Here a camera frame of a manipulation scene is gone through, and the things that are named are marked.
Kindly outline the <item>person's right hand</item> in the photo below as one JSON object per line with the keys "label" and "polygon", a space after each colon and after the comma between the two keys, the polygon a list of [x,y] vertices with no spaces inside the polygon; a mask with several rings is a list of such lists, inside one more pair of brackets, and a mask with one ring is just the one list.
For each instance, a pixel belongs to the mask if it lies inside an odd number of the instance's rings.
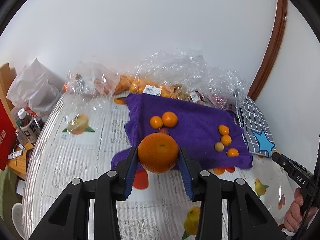
{"label": "person's right hand", "polygon": [[295,199],[284,217],[284,231],[288,236],[293,236],[297,232],[303,220],[303,215],[300,213],[300,207],[303,205],[304,200],[300,187],[295,189],[294,196]]}

